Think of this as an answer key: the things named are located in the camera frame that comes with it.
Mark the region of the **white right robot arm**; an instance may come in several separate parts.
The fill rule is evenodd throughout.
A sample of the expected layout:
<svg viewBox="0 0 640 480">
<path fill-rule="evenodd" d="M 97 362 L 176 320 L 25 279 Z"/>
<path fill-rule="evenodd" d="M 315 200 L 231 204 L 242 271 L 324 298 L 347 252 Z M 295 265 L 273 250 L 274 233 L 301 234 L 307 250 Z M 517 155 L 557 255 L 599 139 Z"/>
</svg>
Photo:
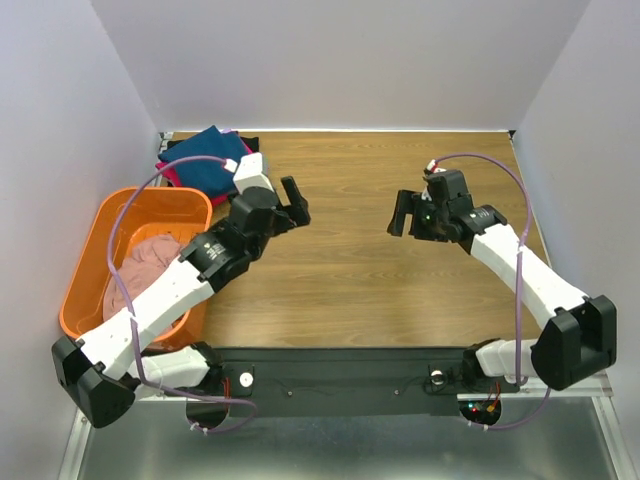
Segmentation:
<svg viewBox="0 0 640 480">
<path fill-rule="evenodd" d="M 496 377 L 538 378 L 561 391 L 615 364 L 617 309 L 607 296 L 568 283 L 521 244 L 495 207 L 475 205 L 461 171 L 435 169 L 425 181 L 421 192 L 398 192 L 388 233 L 459 245 L 514 292 L 541 329 L 536 339 L 472 347 L 460 366 L 466 387 L 482 390 Z"/>
</svg>

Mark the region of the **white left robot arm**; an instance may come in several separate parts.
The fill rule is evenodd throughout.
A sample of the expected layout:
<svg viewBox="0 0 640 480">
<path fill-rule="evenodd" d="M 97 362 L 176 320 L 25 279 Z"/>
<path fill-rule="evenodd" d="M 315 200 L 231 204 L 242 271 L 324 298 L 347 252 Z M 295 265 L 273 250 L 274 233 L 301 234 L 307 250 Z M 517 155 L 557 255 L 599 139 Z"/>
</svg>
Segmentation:
<svg viewBox="0 0 640 480">
<path fill-rule="evenodd" d="M 163 356 L 159 379 L 144 367 L 143 350 L 192 307 L 248 271 L 268 241 L 309 224 L 307 200 L 293 177 L 281 180 L 282 204 L 269 181 L 254 181 L 232 202 L 230 213 L 197 235 L 167 269 L 114 317 L 86 334 L 59 338 L 52 346 L 58 381 L 95 428 L 122 417 L 141 387 L 193 398 L 215 392 L 223 371 L 205 347 L 191 345 Z"/>
</svg>

